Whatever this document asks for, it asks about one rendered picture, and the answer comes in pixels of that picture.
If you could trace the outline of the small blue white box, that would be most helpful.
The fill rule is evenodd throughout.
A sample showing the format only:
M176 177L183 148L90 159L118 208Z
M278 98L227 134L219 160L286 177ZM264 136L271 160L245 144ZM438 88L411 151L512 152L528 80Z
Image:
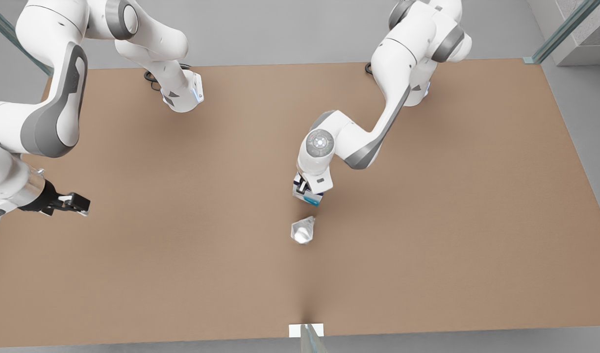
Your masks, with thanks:
M324 193L320 193L320 194L314 194L311 191L311 194L306 194L306 195L294 195L294 187L292 189L292 194L294 197L300 199L301 201L304 201L308 204L311 204L313 206L319 206L320 202L322 201L322 198L324 196Z

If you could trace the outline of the clear glass cup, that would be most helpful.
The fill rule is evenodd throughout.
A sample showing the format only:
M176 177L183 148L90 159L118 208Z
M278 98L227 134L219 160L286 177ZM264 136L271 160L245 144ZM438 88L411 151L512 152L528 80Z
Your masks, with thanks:
M291 238L298 244L308 244L313 240L314 221L315 217L311 215L300 221L292 223Z

